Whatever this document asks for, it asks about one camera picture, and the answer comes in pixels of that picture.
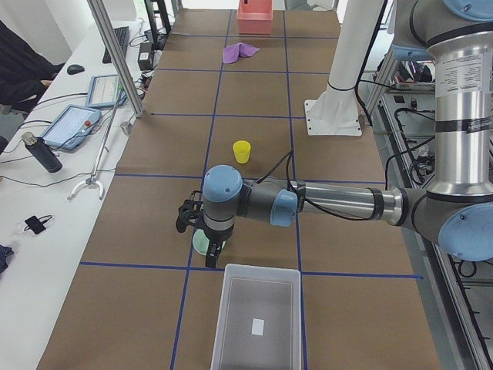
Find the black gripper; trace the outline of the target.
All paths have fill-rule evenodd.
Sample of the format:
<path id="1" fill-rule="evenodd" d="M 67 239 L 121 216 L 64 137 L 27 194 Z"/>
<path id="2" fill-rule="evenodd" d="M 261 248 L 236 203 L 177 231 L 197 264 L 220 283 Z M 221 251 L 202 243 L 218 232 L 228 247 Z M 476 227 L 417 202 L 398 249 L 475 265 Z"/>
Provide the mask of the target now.
<path id="1" fill-rule="evenodd" d="M 205 266 L 208 268 L 215 268 L 217 258 L 223 252 L 226 241 L 231 238 L 233 234 L 233 226 L 225 230 L 214 230 L 211 227 L 205 226 L 204 232 L 210 241 L 206 252 Z"/>

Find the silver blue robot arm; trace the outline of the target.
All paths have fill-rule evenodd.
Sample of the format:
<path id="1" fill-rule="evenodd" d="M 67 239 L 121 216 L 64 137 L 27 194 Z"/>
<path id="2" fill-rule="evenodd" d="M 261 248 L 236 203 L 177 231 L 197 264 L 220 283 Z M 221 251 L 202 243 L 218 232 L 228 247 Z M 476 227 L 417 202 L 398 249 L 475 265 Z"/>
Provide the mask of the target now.
<path id="1" fill-rule="evenodd" d="M 235 220 L 288 227 L 302 211 L 382 220 L 419 233 L 465 261 L 492 256 L 492 3 L 399 1 L 393 50 L 435 65 L 434 179 L 424 189 L 317 185 L 269 176 L 245 180 L 227 165 L 208 170 L 196 227 L 215 267 Z"/>

